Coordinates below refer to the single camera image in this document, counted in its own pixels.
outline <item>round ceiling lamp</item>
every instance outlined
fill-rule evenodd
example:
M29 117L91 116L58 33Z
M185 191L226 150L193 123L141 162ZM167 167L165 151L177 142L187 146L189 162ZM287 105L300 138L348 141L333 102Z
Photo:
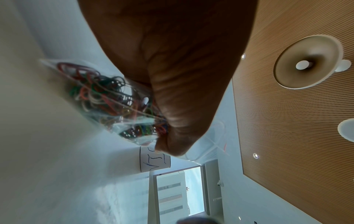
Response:
M346 140L354 142L354 118L342 121L338 125L338 132Z
M342 60L343 47L328 35L305 37L285 49L274 65L274 78L287 89L305 89L321 83L333 72L351 66Z

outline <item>bag of rubber bands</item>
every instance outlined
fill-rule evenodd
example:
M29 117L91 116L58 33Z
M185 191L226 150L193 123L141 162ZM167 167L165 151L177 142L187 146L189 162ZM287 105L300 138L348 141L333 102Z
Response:
M85 61L44 59L67 79L66 92L81 113L137 145L148 145L168 131L148 87L104 74Z

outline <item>sky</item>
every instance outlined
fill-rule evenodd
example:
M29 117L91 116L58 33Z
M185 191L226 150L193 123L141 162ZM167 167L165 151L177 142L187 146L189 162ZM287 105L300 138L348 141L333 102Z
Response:
M203 212L205 209L200 167L184 170L184 174L186 186L189 188L187 200L191 210L190 215Z

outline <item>building window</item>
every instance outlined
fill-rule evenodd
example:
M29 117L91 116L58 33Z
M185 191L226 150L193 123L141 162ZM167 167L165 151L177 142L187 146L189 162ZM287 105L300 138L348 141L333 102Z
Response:
M170 212L174 212L174 211L177 211L177 210L180 210L180 209L183 209L183 205L178 206L178 207L174 207L174 208L171 208L171 209L167 209L167 210L164 210L164 211L160 211L160 215L164 215L164 214L167 214L167 213L170 213Z
M166 186L163 186L163 187L159 187L159 188L157 188L157 190L158 191L166 190L166 189L173 188L173 187L178 187L178 186L181 186L181 183L175 183L175 184L172 184L172 185L166 185Z
M182 194L177 194L177 195L174 195L174 196L171 196L171 197L166 197L166 198L159 199L159 204L160 203L164 203L164 202L168 202L168 201L172 201L172 200L175 200L175 199L179 199L179 198L182 198Z

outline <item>slatted wood ceiling panel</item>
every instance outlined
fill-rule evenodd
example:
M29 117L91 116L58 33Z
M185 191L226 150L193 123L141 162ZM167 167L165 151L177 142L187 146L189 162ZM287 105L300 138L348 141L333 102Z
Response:
M354 62L354 1L260 0L233 77L243 170L324 224L352 224L354 143L337 126L354 118L354 67L304 90L273 78L280 53L315 34L338 38L344 59Z

